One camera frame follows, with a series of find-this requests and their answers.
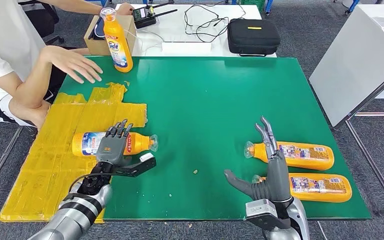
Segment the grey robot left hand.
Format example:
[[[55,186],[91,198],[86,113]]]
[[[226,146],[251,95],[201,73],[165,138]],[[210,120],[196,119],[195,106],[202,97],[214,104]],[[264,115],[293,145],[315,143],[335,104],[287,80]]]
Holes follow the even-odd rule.
[[[131,160],[131,157],[124,157],[128,136],[133,126],[132,123],[126,125],[127,121],[124,119],[108,128],[96,153],[98,162],[108,162],[115,167],[124,167]]]

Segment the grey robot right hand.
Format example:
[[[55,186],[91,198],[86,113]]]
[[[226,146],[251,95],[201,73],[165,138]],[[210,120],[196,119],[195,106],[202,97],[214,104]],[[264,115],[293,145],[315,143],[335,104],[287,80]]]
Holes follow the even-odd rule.
[[[283,153],[278,149],[271,124],[264,116],[261,116],[260,120],[264,126],[256,123],[255,128],[262,136],[262,141],[266,147],[266,156],[268,157],[265,180],[259,183],[250,183],[237,178],[229,169],[224,170],[224,176],[230,185],[254,201],[268,199],[277,203],[287,202],[292,197],[288,166]]]

